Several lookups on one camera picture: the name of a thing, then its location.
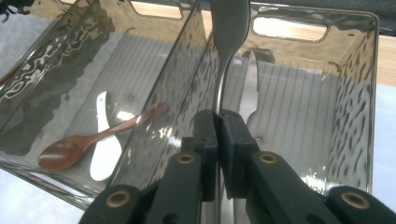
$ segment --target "brass screw insert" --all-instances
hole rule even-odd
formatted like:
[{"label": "brass screw insert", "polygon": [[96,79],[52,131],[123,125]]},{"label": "brass screw insert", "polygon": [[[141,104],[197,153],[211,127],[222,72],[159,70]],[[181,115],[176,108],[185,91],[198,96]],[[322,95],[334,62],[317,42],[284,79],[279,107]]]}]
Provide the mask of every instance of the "brass screw insert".
[{"label": "brass screw insert", "polygon": [[277,158],[271,154],[262,154],[260,156],[260,160],[269,164],[274,164],[277,162]]},{"label": "brass screw insert", "polygon": [[370,203],[367,201],[367,199],[352,191],[343,192],[341,194],[341,198],[344,200],[344,202],[355,208],[367,209],[370,207]]},{"label": "brass screw insert", "polygon": [[183,164],[189,164],[194,161],[194,157],[192,155],[181,155],[178,157],[178,162],[183,163]]},{"label": "brass screw insert", "polygon": [[107,196],[106,204],[109,207],[121,207],[131,200],[131,193],[121,189]]}]

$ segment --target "brown wooden spoon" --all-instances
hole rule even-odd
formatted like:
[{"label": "brown wooden spoon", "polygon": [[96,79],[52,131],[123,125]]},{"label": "brown wooden spoon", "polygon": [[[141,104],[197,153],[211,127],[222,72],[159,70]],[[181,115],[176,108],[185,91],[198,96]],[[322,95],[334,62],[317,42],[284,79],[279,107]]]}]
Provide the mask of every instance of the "brown wooden spoon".
[{"label": "brown wooden spoon", "polygon": [[[157,107],[150,109],[142,117],[142,122],[154,119],[166,112],[168,105],[160,103]],[[114,133],[119,133],[128,129],[132,129],[140,116],[135,116],[132,119],[106,129],[100,133],[91,136],[71,135],[61,139],[46,149],[38,157],[38,165],[47,170],[62,170],[72,166],[76,163],[87,150],[87,148],[94,142],[110,136]]]}]

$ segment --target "spoon handle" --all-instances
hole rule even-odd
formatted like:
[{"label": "spoon handle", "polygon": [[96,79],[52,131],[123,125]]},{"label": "spoon handle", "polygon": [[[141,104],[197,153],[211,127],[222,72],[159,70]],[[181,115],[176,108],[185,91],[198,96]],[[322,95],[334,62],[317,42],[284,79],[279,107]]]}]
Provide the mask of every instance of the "spoon handle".
[{"label": "spoon handle", "polygon": [[[150,109],[148,112],[146,112],[143,115],[142,122],[145,122],[145,121],[150,120],[150,119],[155,119],[156,117],[161,115],[161,113],[166,112],[167,109],[168,109],[168,105],[167,104],[160,103],[157,107]],[[104,137],[107,137],[107,136],[109,136],[111,134],[119,133],[119,132],[122,132],[122,131],[125,131],[125,130],[128,130],[128,129],[132,129],[136,125],[136,123],[138,122],[139,117],[140,116],[137,115],[137,116],[133,117],[132,119],[125,120],[124,122],[122,122],[122,123],[120,123],[120,124],[118,124],[118,125],[116,125],[116,126],[114,126],[112,128],[106,129],[106,130],[104,130],[104,131],[102,131],[100,133],[92,135],[90,137],[91,141],[95,142],[95,141],[97,141],[99,139],[102,139]]]}]

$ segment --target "table surface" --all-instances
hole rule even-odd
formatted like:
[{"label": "table surface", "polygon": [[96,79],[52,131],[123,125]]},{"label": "table surface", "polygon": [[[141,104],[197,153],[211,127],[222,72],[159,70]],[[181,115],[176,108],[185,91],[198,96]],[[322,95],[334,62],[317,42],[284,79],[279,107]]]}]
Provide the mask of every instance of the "table surface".
[{"label": "table surface", "polygon": [[[210,13],[204,12],[209,32]],[[396,211],[396,38],[380,36],[375,97],[373,194]],[[77,223],[83,211],[0,170],[0,223]]]}]

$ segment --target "wooden spoon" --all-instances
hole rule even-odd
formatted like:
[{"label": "wooden spoon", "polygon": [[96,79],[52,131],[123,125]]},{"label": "wooden spoon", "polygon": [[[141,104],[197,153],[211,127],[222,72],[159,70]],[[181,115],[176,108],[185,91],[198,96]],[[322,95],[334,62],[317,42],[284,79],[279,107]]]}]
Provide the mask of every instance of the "wooden spoon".
[{"label": "wooden spoon", "polygon": [[[158,117],[161,113],[166,112],[168,105],[160,103],[156,108],[150,109],[143,115],[143,122]],[[46,149],[38,157],[38,165],[47,170],[62,170],[72,166],[84,154],[85,150],[94,142],[133,128],[140,116],[126,120],[115,127],[104,130],[91,136],[71,135],[61,139]]]}]

